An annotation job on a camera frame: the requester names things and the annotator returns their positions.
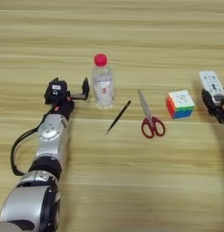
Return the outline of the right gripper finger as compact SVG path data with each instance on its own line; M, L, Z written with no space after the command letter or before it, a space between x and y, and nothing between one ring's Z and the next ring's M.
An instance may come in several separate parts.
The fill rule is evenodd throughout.
M201 91L201 95L202 95L202 100L208 109L209 115L215 116L217 111L217 105L213 102L211 95L205 89Z

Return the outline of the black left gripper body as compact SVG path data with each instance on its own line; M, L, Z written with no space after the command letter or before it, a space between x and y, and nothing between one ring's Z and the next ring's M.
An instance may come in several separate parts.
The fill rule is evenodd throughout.
M74 109L74 102L77 100L86 100L86 96L84 94L78 95L66 95L65 97L61 97L54 104L52 109L50 110L51 114L60 114L65 117L65 119L69 120L71 113Z

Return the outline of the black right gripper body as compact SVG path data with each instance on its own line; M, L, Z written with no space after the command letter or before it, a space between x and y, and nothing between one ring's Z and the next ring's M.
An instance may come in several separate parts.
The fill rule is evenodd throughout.
M215 117L219 123L224 125L224 102L215 108Z

